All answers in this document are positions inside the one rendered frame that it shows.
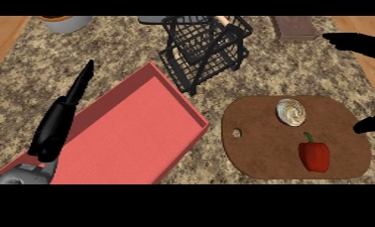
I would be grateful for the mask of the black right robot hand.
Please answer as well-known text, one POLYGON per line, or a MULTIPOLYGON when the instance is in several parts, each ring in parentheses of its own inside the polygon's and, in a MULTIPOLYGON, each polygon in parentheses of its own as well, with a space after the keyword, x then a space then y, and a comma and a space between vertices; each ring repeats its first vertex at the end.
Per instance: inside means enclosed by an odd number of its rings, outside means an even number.
MULTIPOLYGON (((375 37, 361 33, 326 33, 323 37, 340 51, 352 51, 375 58, 375 37)), ((375 116, 362 119, 354 126, 357 134, 375 132, 375 116)))

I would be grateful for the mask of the brown wooden cutting board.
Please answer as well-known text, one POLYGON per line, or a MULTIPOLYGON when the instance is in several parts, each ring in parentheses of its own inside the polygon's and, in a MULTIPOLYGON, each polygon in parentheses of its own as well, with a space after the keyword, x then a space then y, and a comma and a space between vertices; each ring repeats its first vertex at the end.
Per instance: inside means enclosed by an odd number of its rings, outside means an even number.
POLYGON ((230 105, 222 121, 222 140, 230 159, 259 179, 349 179, 371 166, 371 143, 354 131, 358 118, 348 107, 324 96, 299 96, 306 121, 289 126, 280 119, 278 96, 243 97, 230 105), (330 168, 309 171, 299 158, 299 145, 315 141, 328 146, 330 168))

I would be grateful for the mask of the brown rectangular block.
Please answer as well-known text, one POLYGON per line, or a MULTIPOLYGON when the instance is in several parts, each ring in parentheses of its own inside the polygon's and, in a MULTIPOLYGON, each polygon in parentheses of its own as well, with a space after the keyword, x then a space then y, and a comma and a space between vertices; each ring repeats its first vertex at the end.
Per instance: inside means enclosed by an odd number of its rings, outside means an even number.
POLYGON ((281 41, 314 41, 318 31, 311 16, 272 16, 277 36, 281 41))

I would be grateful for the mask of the red bell pepper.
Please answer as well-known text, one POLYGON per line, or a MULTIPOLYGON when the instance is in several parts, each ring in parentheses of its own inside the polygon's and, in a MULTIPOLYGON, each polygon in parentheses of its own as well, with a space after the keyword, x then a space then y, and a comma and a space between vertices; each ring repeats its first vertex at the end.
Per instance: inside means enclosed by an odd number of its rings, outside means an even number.
POLYGON ((299 144, 302 164, 309 171, 327 172, 331 159, 328 146, 324 143, 317 143, 308 132, 303 135, 308 138, 308 142, 299 144))

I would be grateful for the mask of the flat grey object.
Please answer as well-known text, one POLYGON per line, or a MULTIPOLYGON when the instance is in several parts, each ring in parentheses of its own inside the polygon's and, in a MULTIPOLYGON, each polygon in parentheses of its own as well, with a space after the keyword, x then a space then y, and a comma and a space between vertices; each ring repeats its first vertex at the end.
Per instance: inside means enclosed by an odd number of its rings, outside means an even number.
MULTIPOLYGON (((166 16, 140 16, 138 21, 145 25, 162 25, 166 16)), ((187 25, 202 25, 210 22, 210 18, 207 16, 182 16, 178 18, 178 24, 187 25)))

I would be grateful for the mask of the red rectangular tray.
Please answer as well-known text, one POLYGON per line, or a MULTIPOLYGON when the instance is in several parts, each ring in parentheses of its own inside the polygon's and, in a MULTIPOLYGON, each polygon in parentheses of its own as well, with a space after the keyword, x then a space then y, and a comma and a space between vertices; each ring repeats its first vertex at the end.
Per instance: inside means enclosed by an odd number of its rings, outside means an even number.
POLYGON ((154 63, 77 114, 51 184, 153 184, 209 130, 154 63))

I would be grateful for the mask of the grey pot with orange contents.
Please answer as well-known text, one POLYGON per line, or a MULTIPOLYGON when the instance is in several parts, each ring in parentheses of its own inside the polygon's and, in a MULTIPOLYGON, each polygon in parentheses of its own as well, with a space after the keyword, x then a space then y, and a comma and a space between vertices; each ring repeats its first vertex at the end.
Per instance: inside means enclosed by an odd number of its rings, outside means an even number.
POLYGON ((92 21, 92 16, 41 16, 48 28, 61 34, 73 33, 92 21))

